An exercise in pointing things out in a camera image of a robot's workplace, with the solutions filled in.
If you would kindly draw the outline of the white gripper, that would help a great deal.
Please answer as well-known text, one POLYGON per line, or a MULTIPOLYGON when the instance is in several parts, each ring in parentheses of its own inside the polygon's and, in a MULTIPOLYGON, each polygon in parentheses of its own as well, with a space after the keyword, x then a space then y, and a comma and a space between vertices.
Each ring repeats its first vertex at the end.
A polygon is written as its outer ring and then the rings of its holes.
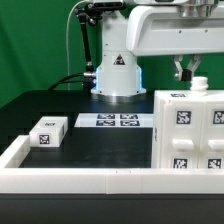
POLYGON ((191 81, 202 56, 193 55, 183 70, 182 55, 224 52, 224 4, 203 18, 181 17, 177 6, 137 6, 129 16, 126 47, 135 56, 175 55, 174 77, 191 81))

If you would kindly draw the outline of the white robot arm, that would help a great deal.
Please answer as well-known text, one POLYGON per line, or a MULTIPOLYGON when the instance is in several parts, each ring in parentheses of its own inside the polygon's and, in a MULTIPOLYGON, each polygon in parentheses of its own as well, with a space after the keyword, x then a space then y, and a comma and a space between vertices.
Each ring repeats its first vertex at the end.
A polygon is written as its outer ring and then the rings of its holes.
POLYGON ((193 78, 201 57, 224 52, 224 0, 89 0, 102 20, 102 62, 94 97, 126 102, 146 93, 139 56, 171 55, 180 81, 193 78))

